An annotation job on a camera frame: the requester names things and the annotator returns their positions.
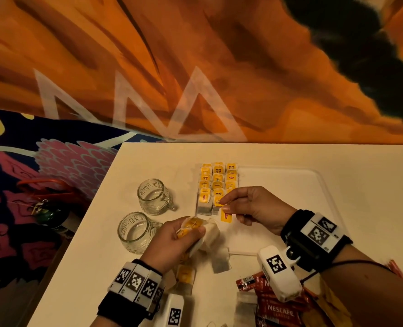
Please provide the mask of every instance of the wristband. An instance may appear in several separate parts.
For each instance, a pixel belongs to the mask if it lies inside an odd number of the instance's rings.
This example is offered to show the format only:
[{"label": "wristband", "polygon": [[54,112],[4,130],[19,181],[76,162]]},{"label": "wristband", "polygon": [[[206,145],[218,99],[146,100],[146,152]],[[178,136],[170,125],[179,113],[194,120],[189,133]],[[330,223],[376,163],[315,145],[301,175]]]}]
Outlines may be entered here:
[{"label": "wristband", "polygon": [[353,243],[333,221],[320,213],[298,210],[281,231],[289,259],[300,257],[297,265],[310,272],[328,268],[342,248]]},{"label": "wristband", "polygon": [[127,312],[136,312],[139,319],[153,319],[158,310],[164,285],[162,274],[139,259],[127,262],[108,288],[99,305],[98,315],[122,327],[132,326]]}]

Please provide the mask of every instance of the green bottle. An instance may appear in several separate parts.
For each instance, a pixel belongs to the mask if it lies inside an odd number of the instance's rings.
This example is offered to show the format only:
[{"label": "green bottle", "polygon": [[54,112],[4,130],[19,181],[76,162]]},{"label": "green bottle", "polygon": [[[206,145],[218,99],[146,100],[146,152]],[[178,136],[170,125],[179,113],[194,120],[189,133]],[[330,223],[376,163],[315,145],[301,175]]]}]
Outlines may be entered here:
[{"label": "green bottle", "polygon": [[67,204],[48,200],[36,203],[32,215],[37,223],[50,227],[66,238],[73,238],[81,221]]}]

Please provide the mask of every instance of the right hand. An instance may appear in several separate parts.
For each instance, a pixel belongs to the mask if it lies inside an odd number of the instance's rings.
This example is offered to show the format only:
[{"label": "right hand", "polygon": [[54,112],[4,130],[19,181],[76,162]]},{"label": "right hand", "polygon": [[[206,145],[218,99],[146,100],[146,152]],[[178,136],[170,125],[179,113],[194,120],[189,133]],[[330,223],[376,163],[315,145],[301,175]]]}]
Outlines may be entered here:
[{"label": "right hand", "polygon": [[297,211],[261,186],[240,187],[225,195],[220,204],[225,213],[236,214],[244,225],[259,222],[270,232],[280,235],[282,228]]}]

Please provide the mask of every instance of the white table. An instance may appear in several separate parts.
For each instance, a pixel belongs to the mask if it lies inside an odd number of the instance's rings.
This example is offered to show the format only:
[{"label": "white table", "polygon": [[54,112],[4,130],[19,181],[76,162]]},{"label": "white table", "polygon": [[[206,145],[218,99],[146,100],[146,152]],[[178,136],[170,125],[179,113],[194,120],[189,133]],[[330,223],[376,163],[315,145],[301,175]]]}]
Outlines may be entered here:
[{"label": "white table", "polygon": [[[174,194],[179,210],[157,220],[191,215],[194,206],[186,202],[193,201],[194,165],[206,160],[319,171],[356,247],[380,262],[395,259],[403,271],[403,146],[123,143],[29,327],[89,326],[111,280],[135,258],[121,245],[117,225],[140,210],[139,183],[159,178]],[[198,268],[194,326],[211,320],[232,326],[235,279],[259,268],[255,257],[232,256],[230,262],[232,269],[215,278],[208,264]]]}]

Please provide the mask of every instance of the barcode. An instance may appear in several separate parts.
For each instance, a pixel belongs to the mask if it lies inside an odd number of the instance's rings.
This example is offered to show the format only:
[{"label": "barcode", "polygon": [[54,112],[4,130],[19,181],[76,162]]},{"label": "barcode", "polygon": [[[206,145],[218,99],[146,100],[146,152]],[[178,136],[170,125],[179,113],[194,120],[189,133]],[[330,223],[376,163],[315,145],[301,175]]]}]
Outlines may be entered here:
[{"label": "barcode", "polygon": [[242,279],[242,280],[244,281],[244,283],[247,283],[247,282],[249,282],[249,281],[254,280],[254,278],[253,278],[253,275],[250,275],[250,276],[248,276],[248,277],[246,277],[246,278],[244,278],[244,279]]}]

